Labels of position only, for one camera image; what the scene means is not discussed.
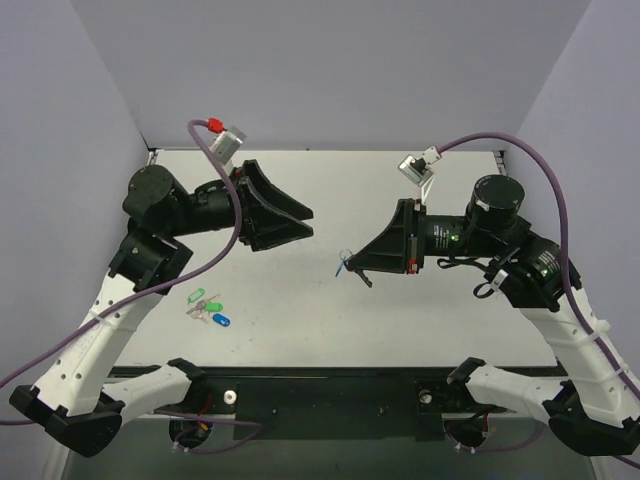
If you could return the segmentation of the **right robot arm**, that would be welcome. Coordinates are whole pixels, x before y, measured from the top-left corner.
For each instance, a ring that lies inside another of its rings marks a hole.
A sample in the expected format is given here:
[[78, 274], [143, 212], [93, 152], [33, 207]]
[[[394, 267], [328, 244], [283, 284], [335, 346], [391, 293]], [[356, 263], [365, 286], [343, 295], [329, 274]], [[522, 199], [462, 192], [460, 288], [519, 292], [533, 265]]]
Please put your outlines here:
[[564, 380], [515, 374], [469, 357], [447, 377], [449, 402], [526, 414], [549, 426], [564, 445], [584, 456], [622, 456], [639, 446], [639, 382], [621, 361], [602, 352], [611, 344], [608, 324], [580, 322], [571, 306], [588, 298], [575, 269], [562, 282], [561, 250], [532, 232], [519, 216], [523, 187], [502, 175], [487, 175], [473, 187], [461, 216], [431, 215], [413, 199], [398, 201], [387, 227], [345, 261], [347, 270], [416, 274], [427, 257], [440, 268], [473, 267], [485, 279], [473, 294], [502, 293], [540, 332], [564, 368]]

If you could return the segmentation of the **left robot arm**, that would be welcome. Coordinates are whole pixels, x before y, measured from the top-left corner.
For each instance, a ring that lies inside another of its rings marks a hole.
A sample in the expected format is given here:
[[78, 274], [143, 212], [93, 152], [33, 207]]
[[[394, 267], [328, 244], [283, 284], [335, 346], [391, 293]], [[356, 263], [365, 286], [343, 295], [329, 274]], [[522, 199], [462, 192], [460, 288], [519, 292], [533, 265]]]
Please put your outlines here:
[[179, 237], [231, 228], [232, 242], [264, 251], [313, 234], [312, 210], [274, 186], [255, 160], [188, 192], [168, 169], [131, 178], [123, 210], [127, 234], [111, 260], [79, 335], [54, 349], [54, 364], [9, 402], [58, 443], [90, 458], [126, 423], [157, 409], [194, 413], [212, 406], [206, 374], [177, 358], [110, 384], [107, 377], [143, 319], [175, 285], [192, 251]]

